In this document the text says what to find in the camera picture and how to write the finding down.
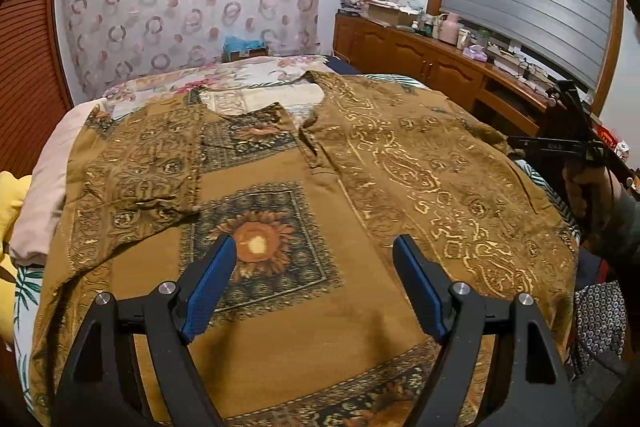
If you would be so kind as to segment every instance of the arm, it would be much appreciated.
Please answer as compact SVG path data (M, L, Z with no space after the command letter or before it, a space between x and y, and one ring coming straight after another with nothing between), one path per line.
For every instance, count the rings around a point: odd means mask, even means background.
M624 190L594 244L591 253L611 266L640 266L640 203Z

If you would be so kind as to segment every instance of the red item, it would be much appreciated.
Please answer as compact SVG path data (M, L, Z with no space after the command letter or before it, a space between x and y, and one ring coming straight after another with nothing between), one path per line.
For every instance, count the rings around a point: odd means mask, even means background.
M601 126L599 123L595 124L594 128L596 134L605 143L605 145L612 151L615 151L616 145L618 145L618 139L613 136L611 131L604 126Z
M598 268L598 284L601 284L607 280L607 273L609 273L609 265L607 261L600 261L600 268Z

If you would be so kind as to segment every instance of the wooden dresser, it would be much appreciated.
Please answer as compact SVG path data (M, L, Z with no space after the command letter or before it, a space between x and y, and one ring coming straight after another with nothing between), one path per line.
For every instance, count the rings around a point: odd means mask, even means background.
M546 127L542 96L444 42L337 15L334 54L362 73L415 78L505 134L537 136Z

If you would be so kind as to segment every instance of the human hand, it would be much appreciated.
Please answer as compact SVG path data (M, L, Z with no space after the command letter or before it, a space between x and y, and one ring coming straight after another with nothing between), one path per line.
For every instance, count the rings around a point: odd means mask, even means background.
M611 218L611 213L622 194L622 186L606 167L585 168L578 162L567 162L562 170L569 206L575 217L582 219L587 213L587 201L583 188L590 187L593 195L592 213L598 216L601 227Z

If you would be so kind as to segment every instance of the louvered door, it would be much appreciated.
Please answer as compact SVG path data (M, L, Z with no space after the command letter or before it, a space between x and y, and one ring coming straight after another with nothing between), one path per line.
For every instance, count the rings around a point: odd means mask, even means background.
M0 171L30 174L72 107L60 65L53 0L0 6Z

